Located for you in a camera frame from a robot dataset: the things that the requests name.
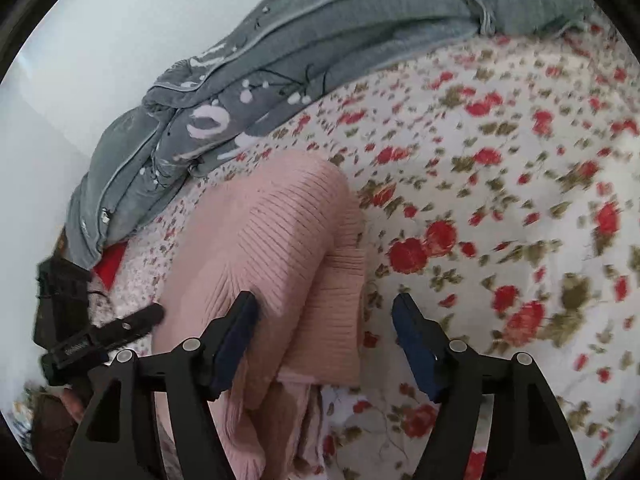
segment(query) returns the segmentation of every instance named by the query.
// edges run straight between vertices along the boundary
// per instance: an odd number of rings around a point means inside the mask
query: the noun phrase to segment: pink cloth
[[[295,458],[319,463],[313,385],[359,382],[361,227],[340,170],[290,150],[209,189],[185,228],[154,352],[199,335],[241,290],[260,304],[233,387],[210,404],[238,480],[286,478]],[[158,415],[171,433],[166,396],[158,398]]]

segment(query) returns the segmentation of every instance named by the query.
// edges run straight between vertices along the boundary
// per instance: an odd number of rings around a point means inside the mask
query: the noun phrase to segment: bed
[[[639,66],[597,14],[563,36],[475,38],[359,79],[190,182],[129,241],[94,319],[159,298],[207,187],[277,150],[318,152],[366,218],[362,386],[322,390],[318,478],[410,478],[437,407],[417,391],[390,322],[398,292],[487,354],[533,355],[587,476],[640,428]],[[150,338],[135,345],[150,352]],[[465,476],[480,478],[491,399]]]

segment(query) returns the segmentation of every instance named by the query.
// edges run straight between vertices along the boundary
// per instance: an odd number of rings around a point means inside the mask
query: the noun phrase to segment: black clamp
[[[225,317],[200,338],[171,352],[139,358],[121,350],[86,410],[66,460],[63,480],[165,478],[154,392],[166,392],[184,480],[235,480],[207,401],[231,387],[258,319],[253,294],[241,292]]]
[[[415,480],[464,478],[485,394],[494,395],[494,414],[482,480],[584,480],[571,431],[529,354],[488,357],[449,340],[409,294],[396,297],[392,319],[417,386],[441,404]]]

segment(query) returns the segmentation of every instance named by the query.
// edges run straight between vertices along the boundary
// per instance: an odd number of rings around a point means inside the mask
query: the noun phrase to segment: brown object
[[[62,469],[77,428],[59,398],[50,394],[37,396],[31,447],[38,468],[47,480],[62,478]]]
[[[60,258],[64,258],[65,257],[65,251],[66,251],[66,231],[65,228],[62,228],[62,231],[60,231],[60,235],[58,236],[58,239],[56,240],[56,246],[53,249],[53,255],[54,256],[58,256]]]

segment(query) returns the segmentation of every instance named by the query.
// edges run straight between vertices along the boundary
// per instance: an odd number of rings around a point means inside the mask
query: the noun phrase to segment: gray comforter
[[[102,134],[66,220],[67,257],[102,248],[337,86],[475,34],[559,32],[590,0],[263,0],[228,37],[175,63]]]

